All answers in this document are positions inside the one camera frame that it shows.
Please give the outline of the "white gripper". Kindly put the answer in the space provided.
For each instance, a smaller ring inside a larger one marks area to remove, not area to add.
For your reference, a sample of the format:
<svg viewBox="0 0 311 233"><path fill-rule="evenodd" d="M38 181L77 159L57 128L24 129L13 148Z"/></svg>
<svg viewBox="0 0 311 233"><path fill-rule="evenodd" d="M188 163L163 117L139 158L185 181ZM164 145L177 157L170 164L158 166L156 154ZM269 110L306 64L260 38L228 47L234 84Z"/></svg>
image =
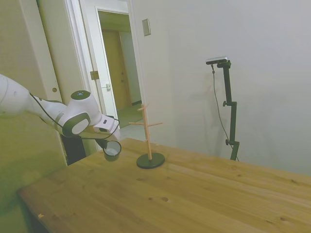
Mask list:
<svg viewBox="0 0 311 233"><path fill-rule="evenodd" d="M109 141L119 141L121 133L119 131L119 121L111 116L102 115L101 120L93 125L96 143L105 150L110 147Z"/></svg>

